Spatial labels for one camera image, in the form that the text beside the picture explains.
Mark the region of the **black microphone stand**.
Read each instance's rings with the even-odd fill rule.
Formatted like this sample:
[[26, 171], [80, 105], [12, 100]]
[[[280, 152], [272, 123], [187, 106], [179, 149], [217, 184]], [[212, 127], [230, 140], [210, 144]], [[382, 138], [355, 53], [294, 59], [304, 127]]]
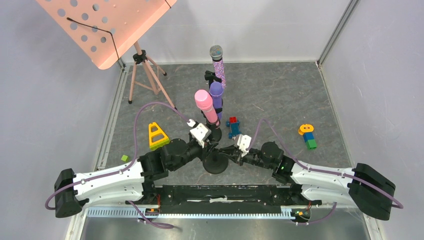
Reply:
[[206, 81], [208, 81], [208, 83], [211, 85], [213, 82], [218, 82], [218, 83], [221, 83], [222, 82], [222, 79], [221, 78], [219, 78], [219, 77], [217, 77], [216, 76], [216, 74], [215, 74], [215, 72], [212, 72], [212, 71], [209, 71], [209, 70], [206, 70], [205, 71], [205, 73], [204, 73], [204, 79], [206, 80]]
[[222, 138], [222, 131], [220, 129], [221, 121], [213, 107], [201, 111], [205, 118], [205, 125], [210, 129], [211, 133], [207, 137], [210, 142], [218, 143]]
[[218, 175], [223, 173], [229, 164], [229, 160], [225, 158], [222, 154], [219, 154], [217, 147], [213, 152], [202, 162], [203, 168], [210, 174]]

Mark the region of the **pink toy microphone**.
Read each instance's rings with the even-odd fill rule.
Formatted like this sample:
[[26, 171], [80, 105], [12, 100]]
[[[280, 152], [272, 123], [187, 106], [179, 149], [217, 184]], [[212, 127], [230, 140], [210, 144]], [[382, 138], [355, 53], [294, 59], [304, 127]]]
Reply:
[[203, 112], [207, 121], [216, 128], [220, 126], [220, 120], [213, 106], [213, 99], [208, 91], [200, 89], [194, 94], [196, 106]]

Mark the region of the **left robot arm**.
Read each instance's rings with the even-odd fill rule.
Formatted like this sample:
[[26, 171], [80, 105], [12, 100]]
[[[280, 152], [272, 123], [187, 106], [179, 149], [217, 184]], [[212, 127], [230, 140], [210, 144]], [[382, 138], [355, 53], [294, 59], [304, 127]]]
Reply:
[[67, 218], [84, 208], [119, 201], [153, 203], [157, 190], [153, 182], [166, 178], [192, 160], [204, 160], [217, 147], [216, 141], [201, 146], [195, 139], [185, 142], [176, 138], [150, 151], [134, 162], [96, 172], [75, 173], [68, 168], [60, 172], [54, 184], [54, 213]]

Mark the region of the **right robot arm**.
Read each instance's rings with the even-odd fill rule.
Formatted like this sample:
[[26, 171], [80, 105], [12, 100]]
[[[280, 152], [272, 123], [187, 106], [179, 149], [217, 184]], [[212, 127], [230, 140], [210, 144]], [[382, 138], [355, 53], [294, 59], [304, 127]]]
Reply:
[[288, 196], [295, 204], [345, 204], [375, 219], [390, 219], [396, 186], [367, 164], [333, 168], [295, 162], [273, 141], [264, 143], [261, 149], [249, 151], [232, 145], [217, 149], [217, 155], [238, 165], [250, 164], [272, 170], [275, 180], [291, 185]]

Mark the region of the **purple toy microphone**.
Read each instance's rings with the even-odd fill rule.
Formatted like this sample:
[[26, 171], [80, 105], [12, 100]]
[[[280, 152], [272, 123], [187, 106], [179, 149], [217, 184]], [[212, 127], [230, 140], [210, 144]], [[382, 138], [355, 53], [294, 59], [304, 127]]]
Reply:
[[219, 119], [222, 118], [223, 111], [223, 99], [222, 95], [224, 93], [224, 88], [220, 82], [214, 81], [209, 87], [209, 94], [212, 97], [213, 107], [217, 113]]

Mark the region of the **glitter microphone silver head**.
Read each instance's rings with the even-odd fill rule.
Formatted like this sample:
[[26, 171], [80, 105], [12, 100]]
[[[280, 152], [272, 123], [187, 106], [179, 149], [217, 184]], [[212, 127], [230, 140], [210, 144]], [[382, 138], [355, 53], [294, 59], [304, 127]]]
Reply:
[[223, 61], [223, 48], [220, 45], [213, 45], [209, 49], [209, 55], [212, 58], [214, 73], [221, 80], [221, 85], [226, 88], [225, 67]]

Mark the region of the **pink music stand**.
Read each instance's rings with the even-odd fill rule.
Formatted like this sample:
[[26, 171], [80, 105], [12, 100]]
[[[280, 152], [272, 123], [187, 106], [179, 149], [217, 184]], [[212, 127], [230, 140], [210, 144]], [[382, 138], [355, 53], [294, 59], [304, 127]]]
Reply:
[[171, 107], [175, 105], [159, 80], [159, 74], [167, 73], [141, 49], [138, 40], [175, 3], [174, 0], [38, 1], [100, 70], [110, 68], [135, 47], [133, 69], [141, 64], [151, 84], [148, 89], [155, 94], [162, 92]]

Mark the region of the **red blue toy car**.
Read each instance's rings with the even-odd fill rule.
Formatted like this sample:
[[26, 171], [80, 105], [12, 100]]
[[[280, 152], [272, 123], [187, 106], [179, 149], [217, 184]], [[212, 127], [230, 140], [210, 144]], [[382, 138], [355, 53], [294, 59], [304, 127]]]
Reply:
[[225, 125], [227, 128], [229, 128], [228, 138], [234, 139], [237, 135], [241, 134], [240, 131], [240, 121], [235, 117], [230, 117], [226, 122]]

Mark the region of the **yellow triangle toy block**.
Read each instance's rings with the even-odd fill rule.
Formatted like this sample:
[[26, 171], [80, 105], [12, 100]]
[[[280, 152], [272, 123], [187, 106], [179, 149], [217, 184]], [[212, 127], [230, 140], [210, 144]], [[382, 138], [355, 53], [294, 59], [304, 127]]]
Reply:
[[151, 151], [169, 144], [170, 141], [168, 135], [156, 122], [152, 122], [148, 125], [148, 144]]

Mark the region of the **stacked orange blue green blocks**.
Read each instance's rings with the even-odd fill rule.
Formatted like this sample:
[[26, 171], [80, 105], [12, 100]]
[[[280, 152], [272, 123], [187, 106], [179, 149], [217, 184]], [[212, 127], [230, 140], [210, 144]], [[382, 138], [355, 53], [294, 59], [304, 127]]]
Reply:
[[303, 137], [308, 150], [314, 150], [317, 148], [317, 142], [313, 131], [314, 127], [311, 124], [302, 124], [298, 129], [298, 133]]

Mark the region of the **small green cube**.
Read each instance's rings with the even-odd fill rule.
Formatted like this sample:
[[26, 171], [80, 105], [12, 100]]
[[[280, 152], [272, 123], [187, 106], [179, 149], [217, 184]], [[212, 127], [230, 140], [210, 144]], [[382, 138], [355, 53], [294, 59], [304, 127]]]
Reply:
[[130, 157], [129, 157], [128, 155], [122, 155], [122, 157], [121, 157], [121, 160], [122, 160], [123, 162], [128, 162], [128, 161], [129, 161], [129, 159], [130, 159]]

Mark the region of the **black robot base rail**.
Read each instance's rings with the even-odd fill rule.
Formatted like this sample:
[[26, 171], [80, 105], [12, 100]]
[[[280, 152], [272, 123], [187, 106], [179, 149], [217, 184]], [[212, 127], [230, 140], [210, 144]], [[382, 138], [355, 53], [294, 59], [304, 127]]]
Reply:
[[282, 206], [320, 206], [300, 186], [162, 185], [149, 187], [136, 205], [158, 205], [162, 214], [277, 214]]

